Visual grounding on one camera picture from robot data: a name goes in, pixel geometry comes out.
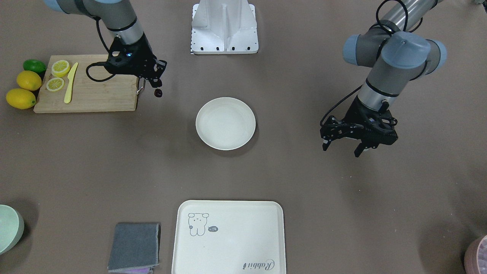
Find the lemon slice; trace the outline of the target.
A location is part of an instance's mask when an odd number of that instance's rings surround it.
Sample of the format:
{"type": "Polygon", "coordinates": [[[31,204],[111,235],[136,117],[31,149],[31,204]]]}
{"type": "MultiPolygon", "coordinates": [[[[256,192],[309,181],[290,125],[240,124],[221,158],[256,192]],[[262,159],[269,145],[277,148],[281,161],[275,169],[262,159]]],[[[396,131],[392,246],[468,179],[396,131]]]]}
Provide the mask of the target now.
{"type": "Polygon", "coordinates": [[[60,77],[51,78],[46,83],[46,89],[51,92],[57,92],[59,90],[62,90],[64,86],[65,86],[65,80],[60,77]]]}
{"type": "Polygon", "coordinates": [[[58,60],[51,66],[51,74],[54,77],[62,78],[66,76],[71,69],[71,64],[67,60],[58,60]]]}

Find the yellow plastic knife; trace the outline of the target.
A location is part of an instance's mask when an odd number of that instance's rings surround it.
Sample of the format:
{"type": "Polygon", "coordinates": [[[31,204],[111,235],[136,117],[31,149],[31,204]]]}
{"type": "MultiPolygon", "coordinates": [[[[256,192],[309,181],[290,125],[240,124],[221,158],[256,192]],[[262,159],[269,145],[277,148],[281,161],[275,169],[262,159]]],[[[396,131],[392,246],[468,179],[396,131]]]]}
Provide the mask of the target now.
{"type": "Polygon", "coordinates": [[[71,67],[70,71],[67,74],[67,79],[68,79],[68,85],[66,88],[65,96],[63,99],[63,102],[65,104],[69,104],[72,100],[72,93],[73,93],[73,86],[74,86],[74,79],[75,79],[75,74],[78,69],[78,62],[75,62],[73,66],[71,67]]]}

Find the pink bowl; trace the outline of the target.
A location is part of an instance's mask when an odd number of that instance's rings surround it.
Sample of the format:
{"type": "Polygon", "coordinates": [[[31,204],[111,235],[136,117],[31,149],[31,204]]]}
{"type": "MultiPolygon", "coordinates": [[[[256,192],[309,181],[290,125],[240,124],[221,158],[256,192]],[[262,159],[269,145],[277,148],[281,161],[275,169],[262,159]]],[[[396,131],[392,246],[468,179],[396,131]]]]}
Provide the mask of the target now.
{"type": "Polygon", "coordinates": [[[464,255],[466,274],[487,273],[487,236],[475,239],[468,246],[464,255]]]}

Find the grey folded cloth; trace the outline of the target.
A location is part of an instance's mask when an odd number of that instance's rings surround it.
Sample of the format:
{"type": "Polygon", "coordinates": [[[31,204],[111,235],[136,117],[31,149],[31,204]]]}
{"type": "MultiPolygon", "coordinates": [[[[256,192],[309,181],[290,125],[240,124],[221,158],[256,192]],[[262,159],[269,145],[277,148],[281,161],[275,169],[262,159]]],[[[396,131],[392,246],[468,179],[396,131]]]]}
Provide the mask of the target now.
{"type": "Polygon", "coordinates": [[[159,223],[117,223],[108,273],[152,274],[159,265],[159,238],[159,223]]]}

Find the green lime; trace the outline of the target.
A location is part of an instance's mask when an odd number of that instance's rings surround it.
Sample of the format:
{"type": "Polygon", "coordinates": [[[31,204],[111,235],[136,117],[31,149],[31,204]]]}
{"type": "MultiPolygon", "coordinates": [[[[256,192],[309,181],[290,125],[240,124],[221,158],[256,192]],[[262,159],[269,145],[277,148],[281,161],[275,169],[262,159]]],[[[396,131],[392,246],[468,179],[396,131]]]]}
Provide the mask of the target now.
{"type": "Polygon", "coordinates": [[[28,59],[23,62],[23,69],[26,71],[32,71],[37,74],[41,74],[47,70],[47,66],[42,61],[36,59],[28,59]]]}

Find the cream rectangular tray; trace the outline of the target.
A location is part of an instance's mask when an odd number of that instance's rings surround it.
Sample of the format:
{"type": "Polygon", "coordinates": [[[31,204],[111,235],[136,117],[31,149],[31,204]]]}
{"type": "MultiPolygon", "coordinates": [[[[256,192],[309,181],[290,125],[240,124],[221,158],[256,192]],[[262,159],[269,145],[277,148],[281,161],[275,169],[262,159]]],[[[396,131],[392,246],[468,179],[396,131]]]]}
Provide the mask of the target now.
{"type": "Polygon", "coordinates": [[[173,274],[285,274],[285,221],[274,201],[185,201],[173,274]]]}

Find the bamboo cutting board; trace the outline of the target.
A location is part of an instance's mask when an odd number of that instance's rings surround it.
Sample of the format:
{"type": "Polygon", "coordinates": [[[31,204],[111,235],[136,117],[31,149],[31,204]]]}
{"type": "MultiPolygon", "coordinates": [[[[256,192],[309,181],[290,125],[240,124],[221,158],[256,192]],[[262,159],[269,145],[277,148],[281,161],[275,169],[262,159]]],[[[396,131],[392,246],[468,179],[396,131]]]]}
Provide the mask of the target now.
{"type": "Polygon", "coordinates": [[[137,104],[138,78],[130,75],[116,75],[114,78],[97,83],[86,76],[88,65],[105,61],[106,54],[51,55],[47,70],[38,92],[34,112],[47,113],[82,113],[82,112],[118,112],[134,111],[137,104]],[[52,65],[59,60],[66,60],[70,65],[78,63],[72,90],[72,100],[64,102],[68,78],[63,77],[65,85],[56,92],[47,90],[46,84],[53,77],[52,65]]]}

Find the yellow lemon outer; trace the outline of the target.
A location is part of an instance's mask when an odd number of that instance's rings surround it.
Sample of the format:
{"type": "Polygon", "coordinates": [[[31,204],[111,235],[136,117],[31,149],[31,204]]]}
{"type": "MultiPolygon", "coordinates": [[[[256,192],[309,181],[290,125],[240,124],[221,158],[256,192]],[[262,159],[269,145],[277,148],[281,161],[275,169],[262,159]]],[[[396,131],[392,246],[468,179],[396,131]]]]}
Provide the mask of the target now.
{"type": "Polygon", "coordinates": [[[37,102],[33,92],[22,88],[9,90],[6,94],[6,101],[10,106],[21,110],[29,109],[37,102]]]}

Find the lemon slice lower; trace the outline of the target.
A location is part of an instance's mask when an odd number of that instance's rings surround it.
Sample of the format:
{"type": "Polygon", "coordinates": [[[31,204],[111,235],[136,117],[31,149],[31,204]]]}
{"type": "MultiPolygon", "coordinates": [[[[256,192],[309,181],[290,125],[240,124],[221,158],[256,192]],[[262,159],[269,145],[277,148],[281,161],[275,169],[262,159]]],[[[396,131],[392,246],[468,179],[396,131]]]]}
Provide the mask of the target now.
{"type": "Polygon", "coordinates": [[[62,90],[64,86],[65,86],[65,80],[60,77],[51,78],[46,83],[46,89],[51,92],[57,92],[59,90],[62,90]]]}

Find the lemon slice upper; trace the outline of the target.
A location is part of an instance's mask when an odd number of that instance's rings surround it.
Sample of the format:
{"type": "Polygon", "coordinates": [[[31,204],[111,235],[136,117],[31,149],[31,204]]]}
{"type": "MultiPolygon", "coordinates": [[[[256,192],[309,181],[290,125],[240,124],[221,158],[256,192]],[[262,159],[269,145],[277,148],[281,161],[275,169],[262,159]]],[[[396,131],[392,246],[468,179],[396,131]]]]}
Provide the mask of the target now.
{"type": "Polygon", "coordinates": [[[54,77],[62,78],[66,76],[71,69],[71,64],[67,60],[58,60],[51,66],[51,74],[54,77]]]}

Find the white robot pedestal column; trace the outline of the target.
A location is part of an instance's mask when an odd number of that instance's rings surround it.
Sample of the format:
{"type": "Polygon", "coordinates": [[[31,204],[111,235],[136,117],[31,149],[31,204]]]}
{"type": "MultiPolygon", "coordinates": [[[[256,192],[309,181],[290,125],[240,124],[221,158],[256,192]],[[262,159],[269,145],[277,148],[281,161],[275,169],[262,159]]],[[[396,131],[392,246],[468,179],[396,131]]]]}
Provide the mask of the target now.
{"type": "Polygon", "coordinates": [[[258,52],[256,9],[247,0],[201,0],[192,11],[192,54],[258,52]]]}

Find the cream round plate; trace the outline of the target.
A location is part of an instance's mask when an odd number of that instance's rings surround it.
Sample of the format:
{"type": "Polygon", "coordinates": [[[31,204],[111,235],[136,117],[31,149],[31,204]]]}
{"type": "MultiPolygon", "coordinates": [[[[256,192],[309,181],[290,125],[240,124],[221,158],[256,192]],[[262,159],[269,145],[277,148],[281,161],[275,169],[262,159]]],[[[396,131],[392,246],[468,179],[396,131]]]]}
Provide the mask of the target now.
{"type": "Polygon", "coordinates": [[[200,139],[209,147],[221,151],[238,149],[252,139],[257,120],[245,102],[220,97],[200,108],[195,121],[200,139]]]}

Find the yellow lemon middle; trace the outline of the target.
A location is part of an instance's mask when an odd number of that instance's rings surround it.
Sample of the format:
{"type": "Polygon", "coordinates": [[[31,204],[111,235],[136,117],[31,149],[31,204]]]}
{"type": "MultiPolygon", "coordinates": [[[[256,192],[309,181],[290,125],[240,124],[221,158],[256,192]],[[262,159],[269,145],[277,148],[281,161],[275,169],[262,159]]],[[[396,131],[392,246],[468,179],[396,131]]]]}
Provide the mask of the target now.
{"type": "Polygon", "coordinates": [[[37,73],[29,70],[24,70],[19,73],[16,82],[19,87],[29,91],[38,90],[42,86],[41,77],[37,73]]]}

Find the yellow lemon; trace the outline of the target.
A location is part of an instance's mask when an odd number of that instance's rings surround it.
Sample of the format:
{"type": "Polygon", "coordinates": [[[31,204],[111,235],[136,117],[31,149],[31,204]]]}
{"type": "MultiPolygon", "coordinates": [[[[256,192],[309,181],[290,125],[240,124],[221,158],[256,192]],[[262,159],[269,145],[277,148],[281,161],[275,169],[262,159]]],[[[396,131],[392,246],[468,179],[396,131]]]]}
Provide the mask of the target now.
{"type": "Polygon", "coordinates": [[[19,73],[16,82],[19,87],[29,91],[38,90],[42,86],[41,77],[37,73],[29,70],[24,70],[19,73]]]}
{"type": "Polygon", "coordinates": [[[9,90],[6,94],[6,101],[10,106],[21,110],[29,109],[37,102],[33,92],[22,88],[9,90]]]}

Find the mint green bowl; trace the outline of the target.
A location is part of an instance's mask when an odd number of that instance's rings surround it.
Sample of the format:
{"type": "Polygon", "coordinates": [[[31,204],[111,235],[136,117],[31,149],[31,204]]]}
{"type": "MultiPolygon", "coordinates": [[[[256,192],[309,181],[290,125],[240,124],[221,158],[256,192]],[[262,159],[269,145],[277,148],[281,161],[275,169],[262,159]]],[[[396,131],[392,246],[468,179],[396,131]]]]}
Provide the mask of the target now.
{"type": "Polygon", "coordinates": [[[23,232],[24,220],[21,214],[8,205],[0,205],[0,254],[11,250],[23,232]]]}

